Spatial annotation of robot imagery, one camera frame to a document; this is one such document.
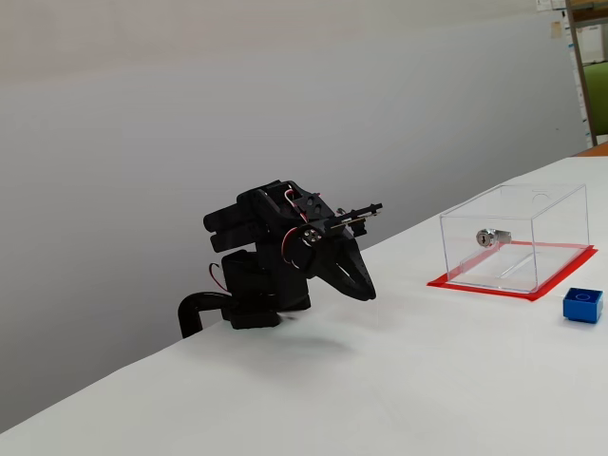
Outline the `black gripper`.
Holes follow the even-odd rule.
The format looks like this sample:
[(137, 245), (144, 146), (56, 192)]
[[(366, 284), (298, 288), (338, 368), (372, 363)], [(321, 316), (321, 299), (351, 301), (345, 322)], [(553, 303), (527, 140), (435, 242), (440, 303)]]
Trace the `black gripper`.
[(305, 277), (318, 277), (343, 295), (374, 300), (376, 291), (356, 236), (357, 215), (311, 221), (291, 234), (291, 264)]

